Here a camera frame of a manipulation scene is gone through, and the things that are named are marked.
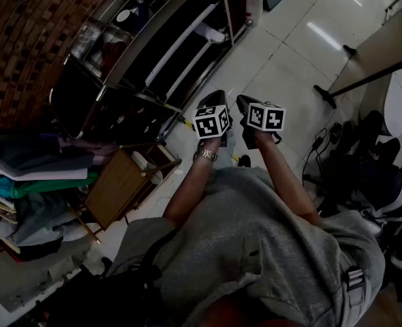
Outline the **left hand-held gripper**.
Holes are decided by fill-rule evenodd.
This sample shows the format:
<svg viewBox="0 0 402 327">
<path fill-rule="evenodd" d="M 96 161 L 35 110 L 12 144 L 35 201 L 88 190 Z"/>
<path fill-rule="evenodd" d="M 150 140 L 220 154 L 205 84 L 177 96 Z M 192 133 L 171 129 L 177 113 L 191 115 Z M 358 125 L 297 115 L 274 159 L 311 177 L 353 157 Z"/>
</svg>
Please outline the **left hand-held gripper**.
<svg viewBox="0 0 402 327">
<path fill-rule="evenodd" d="M 192 119 L 199 140 L 221 138 L 221 147 L 227 147 L 233 119 L 224 91 L 216 90 L 201 99 Z"/>
</svg>

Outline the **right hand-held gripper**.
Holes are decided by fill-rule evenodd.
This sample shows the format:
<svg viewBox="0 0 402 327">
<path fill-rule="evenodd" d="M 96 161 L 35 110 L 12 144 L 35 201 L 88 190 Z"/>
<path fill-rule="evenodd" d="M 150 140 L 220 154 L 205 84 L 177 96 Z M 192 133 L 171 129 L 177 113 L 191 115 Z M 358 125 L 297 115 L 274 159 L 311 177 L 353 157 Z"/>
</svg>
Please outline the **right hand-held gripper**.
<svg viewBox="0 0 402 327">
<path fill-rule="evenodd" d="M 248 150 L 257 149 L 255 130 L 270 133 L 274 137 L 275 144 L 282 141 L 279 132 L 284 128 L 285 108 L 246 95 L 238 95 L 236 105 L 243 116 L 240 124 L 243 127 L 242 136 Z"/>
</svg>

